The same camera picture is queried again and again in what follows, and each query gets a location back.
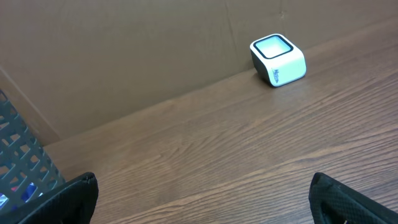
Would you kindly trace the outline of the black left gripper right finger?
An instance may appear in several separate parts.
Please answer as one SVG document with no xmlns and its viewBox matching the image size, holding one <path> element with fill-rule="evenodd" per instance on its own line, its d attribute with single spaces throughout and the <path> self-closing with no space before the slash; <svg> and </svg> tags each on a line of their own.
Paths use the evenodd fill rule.
<svg viewBox="0 0 398 224">
<path fill-rule="evenodd" d="M 317 172 L 308 199 L 315 224 L 397 224 L 397 213 Z"/>
</svg>

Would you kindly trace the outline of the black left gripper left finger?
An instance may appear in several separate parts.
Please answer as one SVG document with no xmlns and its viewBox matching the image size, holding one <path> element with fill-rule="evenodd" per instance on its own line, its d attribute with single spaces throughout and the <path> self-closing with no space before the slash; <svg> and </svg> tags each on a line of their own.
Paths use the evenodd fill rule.
<svg viewBox="0 0 398 224">
<path fill-rule="evenodd" d="M 1 224 L 88 224 L 99 195 L 98 181 L 86 172 L 1 215 Z"/>
</svg>

